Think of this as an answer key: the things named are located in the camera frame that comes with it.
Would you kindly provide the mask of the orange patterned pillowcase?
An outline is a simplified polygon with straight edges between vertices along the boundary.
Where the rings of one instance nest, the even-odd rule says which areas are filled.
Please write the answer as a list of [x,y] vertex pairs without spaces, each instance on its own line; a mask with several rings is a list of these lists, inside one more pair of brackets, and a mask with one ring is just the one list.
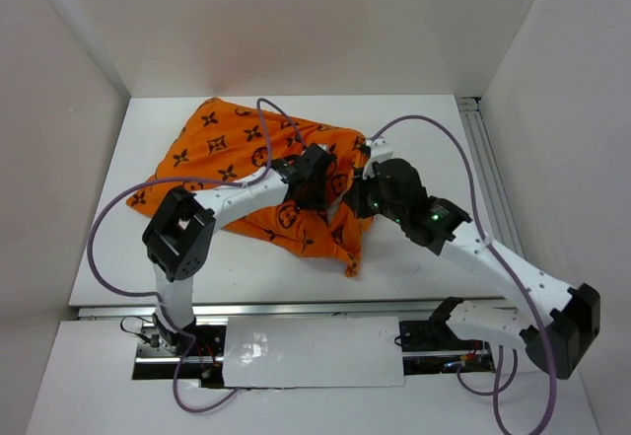
[[208,189],[214,181],[235,181],[256,172],[269,158],[291,161],[305,145],[316,143],[332,155],[326,172],[324,210],[303,210],[288,201],[250,213],[226,229],[298,257],[339,260],[345,265],[346,276],[355,277],[361,265],[363,236],[373,221],[355,217],[341,198],[353,173],[368,160],[360,150],[365,141],[364,134],[354,129],[286,119],[279,113],[209,99],[184,125],[149,177],[149,186],[134,192],[126,204],[152,217],[174,187],[173,177],[179,177],[189,191]]

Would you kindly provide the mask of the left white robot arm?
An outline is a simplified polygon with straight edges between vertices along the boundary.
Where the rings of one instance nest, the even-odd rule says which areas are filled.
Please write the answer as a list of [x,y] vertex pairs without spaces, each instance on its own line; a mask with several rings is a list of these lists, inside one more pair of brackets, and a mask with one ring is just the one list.
[[325,209],[326,173],[332,163],[325,148],[312,144],[294,160],[275,159],[241,180],[199,191],[177,186],[166,194],[142,241],[160,294],[154,326],[169,353],[181,355],[193,346],[193,276],[207,259],[213,235],[252,212],[290,201]]

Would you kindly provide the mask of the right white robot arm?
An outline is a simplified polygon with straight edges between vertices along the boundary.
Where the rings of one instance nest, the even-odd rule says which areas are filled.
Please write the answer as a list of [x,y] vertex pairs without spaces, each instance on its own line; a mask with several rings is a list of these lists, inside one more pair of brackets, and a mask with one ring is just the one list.
[[478,230],[465,210],[428,194],[406,161],[388,159],[356,170],[344,200],[357,217],[385,217],[409,241],[470,272],[513,304],[508,311],[447,298],[428,323],[438,346],[487,341],[522,351],[538,369],[567,380],[598,336],[595,288],[556,279]]

